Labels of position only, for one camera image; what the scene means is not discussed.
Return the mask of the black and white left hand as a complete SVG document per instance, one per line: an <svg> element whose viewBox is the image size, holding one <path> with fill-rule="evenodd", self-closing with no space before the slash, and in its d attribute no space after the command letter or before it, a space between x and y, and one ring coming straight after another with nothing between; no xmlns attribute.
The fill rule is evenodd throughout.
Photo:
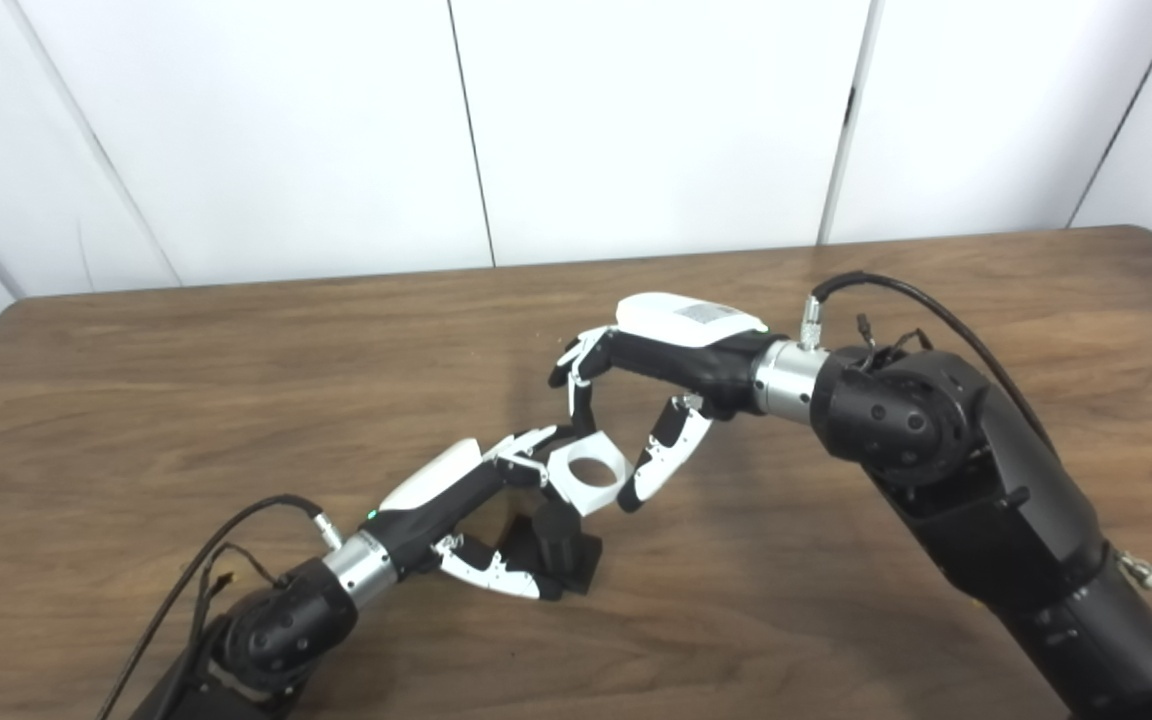
<svg viewBox="0 0 1152 720"><path fill-rule="evenodd" d="M399 582L439 569L476 588L530 600L558 601L566 592L584 593L584 562L573 571L535 570L508 558L503 548L457 530L462 520L503 488L544 488L556 495L538 455L571 438L573 427L562 425L508 435L490 450L480 450L473 438L462 439L393 488L361 525L361 533L379 543Z"/></svg>

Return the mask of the black and white right hand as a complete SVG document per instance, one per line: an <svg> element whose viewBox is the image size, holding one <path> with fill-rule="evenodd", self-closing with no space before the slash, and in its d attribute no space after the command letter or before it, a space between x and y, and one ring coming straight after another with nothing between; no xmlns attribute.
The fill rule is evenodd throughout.
<svg viewBox="0 0 1152 720"><path fill-rule="evenodd" d="M617 492L623 511L637 511L685 464L713 420L759 415L756 367L787 341L758 316L666 291L617 302L616 323L577 334L550 370L552 388L567 392L577 435L594 433L594 379L612 369L676 386L647 435L631 477Z"/></svg>

